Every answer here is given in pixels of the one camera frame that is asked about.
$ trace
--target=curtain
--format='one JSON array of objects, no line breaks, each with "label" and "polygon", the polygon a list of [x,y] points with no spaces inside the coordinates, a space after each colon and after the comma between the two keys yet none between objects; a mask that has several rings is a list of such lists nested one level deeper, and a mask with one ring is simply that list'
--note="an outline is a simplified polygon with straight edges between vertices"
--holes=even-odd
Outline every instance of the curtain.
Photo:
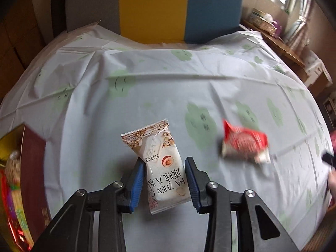
[{"label": "curtain", "polygon": [[308,42],[308,24],[314,7],[314,0],[301,0],[299,18],[283,36],[283,41],[300,56]]}]

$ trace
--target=curtain tieback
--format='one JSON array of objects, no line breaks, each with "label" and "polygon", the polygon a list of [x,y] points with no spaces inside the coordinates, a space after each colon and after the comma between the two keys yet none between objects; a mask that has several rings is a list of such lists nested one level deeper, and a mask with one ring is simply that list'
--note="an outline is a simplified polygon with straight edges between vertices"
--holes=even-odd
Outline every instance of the curtain tieback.
[{"label": "curtain tieback", "polygon": [[306,23],[307,22],[307,19],[305,18],[305,17],[303,17],[303,16],[299,16],[299,18],[298,18],[300,21],[302,21],[302,22],[304,22],[304,23]]}]

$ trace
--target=human hand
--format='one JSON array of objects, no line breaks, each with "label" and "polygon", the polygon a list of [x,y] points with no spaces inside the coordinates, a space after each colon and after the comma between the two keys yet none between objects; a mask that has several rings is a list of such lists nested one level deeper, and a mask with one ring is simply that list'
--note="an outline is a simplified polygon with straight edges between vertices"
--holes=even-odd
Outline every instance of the human hand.
[{"label": "human hand", "polygon": [[328,175],[328,188],[330,189],[331,195],[336,198],[336,171],[334,168]]}]

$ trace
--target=blue gripper pad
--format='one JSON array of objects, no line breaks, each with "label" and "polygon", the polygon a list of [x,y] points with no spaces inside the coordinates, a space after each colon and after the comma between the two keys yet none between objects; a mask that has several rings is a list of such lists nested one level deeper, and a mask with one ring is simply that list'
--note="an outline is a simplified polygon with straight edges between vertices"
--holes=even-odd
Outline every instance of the blue gripper pad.
[{"label": "blue gripper pad", "polygon": [[193,174],[193,171],[190,167],[189,161],[186,160],[184,163],[184,170],[185,170],[185,174],[187,176],[187,181],[188,181],[188,186],[189,186],[189,191],[190,191],[190,196],[191,196],[191,200],[193,202],[193,206],[194,208],[196,208],[197,212],[199,212],[200,208],[201,208],[201,201],[200,201],[200,192],[199,192],[199,188],[196,182],[196,178]]},{"label": "blue gripper pad", "polygon": [[131,201],[129,204],[129,208],[132,212],[139,204],[144,175],[145,175],[145,163],[141,162],[131,190]]}]

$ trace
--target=colorful snack packaging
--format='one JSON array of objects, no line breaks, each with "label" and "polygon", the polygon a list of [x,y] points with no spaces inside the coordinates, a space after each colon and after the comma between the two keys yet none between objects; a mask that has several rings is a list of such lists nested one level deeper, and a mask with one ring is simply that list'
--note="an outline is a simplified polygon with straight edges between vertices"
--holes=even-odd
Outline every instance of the colorful snack packaging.
[{"label": "colorful snack packaging", "polygon": [[266,134],[224,123],[222,156],[244,158],[255,163],[270,163]]},{"label": "colorful snack packaging", "polygon": [[182,159],[167,119],[122,134],[122,140],[146,163],[152,214],[191,200]]}]

